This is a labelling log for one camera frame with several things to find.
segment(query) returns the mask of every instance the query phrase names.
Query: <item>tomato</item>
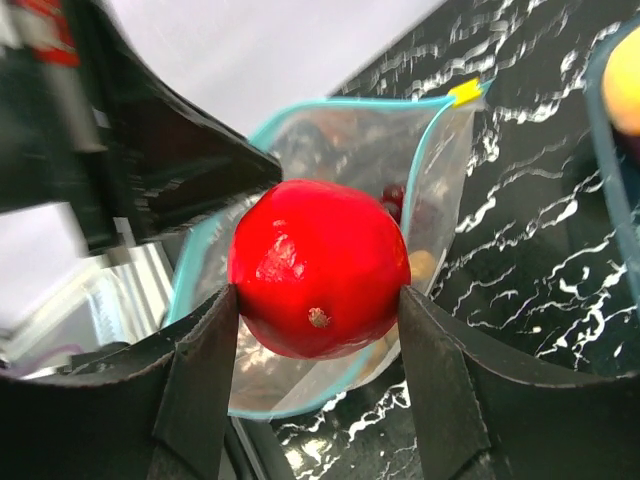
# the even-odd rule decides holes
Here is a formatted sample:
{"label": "tomato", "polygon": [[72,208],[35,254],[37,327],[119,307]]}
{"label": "tomato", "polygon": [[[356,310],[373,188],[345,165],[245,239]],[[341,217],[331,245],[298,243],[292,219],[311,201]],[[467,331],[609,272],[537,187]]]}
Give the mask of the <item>tomato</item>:
{"label": "tomato", "polygon": [[228,277],[266,348],[327,359],[389,331],[411,270],[398,226],[373,197],[298,179],[272,188],[241,219]]}

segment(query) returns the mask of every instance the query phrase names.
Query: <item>yellow fruit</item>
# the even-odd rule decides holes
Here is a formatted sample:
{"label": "yellow fruit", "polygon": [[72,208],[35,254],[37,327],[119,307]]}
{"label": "yellow fruit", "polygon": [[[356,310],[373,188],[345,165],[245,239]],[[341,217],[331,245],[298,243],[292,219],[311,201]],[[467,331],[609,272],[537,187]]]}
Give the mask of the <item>yellow fruit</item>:
{"label": "yellow fruit", "polygon": [[428,280],[436,270],[436,260],[426,250],[418,250],[409,255],[411,281]]}
{"label": "yellow fruit", "polygon": [[640,27],[609,56],[602,78],[602,97],[616,129],[626,135],[640,135]]}

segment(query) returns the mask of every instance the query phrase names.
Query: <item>marble countertop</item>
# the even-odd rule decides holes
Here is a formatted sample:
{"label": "marble countertop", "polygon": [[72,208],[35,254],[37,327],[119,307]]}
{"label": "marble countertop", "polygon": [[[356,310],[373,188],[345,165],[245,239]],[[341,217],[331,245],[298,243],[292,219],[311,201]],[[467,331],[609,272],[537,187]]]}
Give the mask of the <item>marble countertop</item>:
{"label": "marble countertop", "polygon": [[[582,90],[640,0],[448,0],[342,94],[440,95],[495,76],[457,235],[432,296],[499,340],[600,375],[640,365],[640,325]],[[272,422],[299,479],[422,479],[402,361],[319,412]]]}

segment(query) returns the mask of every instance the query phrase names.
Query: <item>red fruit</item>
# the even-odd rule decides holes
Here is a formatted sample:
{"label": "red fruit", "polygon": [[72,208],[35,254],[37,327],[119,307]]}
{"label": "red fruit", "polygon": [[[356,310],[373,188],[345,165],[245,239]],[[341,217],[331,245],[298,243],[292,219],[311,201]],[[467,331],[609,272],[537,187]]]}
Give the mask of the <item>red fruit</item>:
{"label": "red fruit", "polygon": [[348,355],[394,325],[411,282],[398,226],[374,198],[329,182],[289,180],[242,218],[229,282],[269,350],[292,358]]}
{"label": "red fruit", "polygon": [[402,209],[404,202],[404,187],[402,185],[387,185],[382,191],[382,201],[395,203],[398,208]]}
{"label": "red fruit", "polygon": [[382,206],[384,209],[391,215],[391,217],[396,221],[398,225],[400,225],[400,219],[402,217],[402,210],[398,205],[393,202],[382,202]]}

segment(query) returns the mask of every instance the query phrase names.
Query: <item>clear plastic bag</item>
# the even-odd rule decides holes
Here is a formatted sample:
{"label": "clear plastic bag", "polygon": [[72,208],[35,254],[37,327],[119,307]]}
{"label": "clear plastic bag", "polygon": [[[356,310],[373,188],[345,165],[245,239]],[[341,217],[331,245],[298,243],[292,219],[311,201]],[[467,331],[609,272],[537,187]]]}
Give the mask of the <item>clear plastic bag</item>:
{"label": "clear plastic bag", "polygon": [[[280,160],[285,179],[324,179],[374,197],[387,185],[405,185],[401,229],[412,259],[412,284],[427,294],[453,239],[473,119],[488,87],[465,84],[457,93],[454,89],[447,96],[416,102],[307,102],[274,116],[251,143]],[[192,230],[176,269],[168,323],[193,311],[226,283],[233,232],[258,199],[231,205]],[[318,408],[341,391],[372,381],[399,352],[394,327],[344,358],[294,360],[262,347],[240,319],[229,414],[271,420]]]}

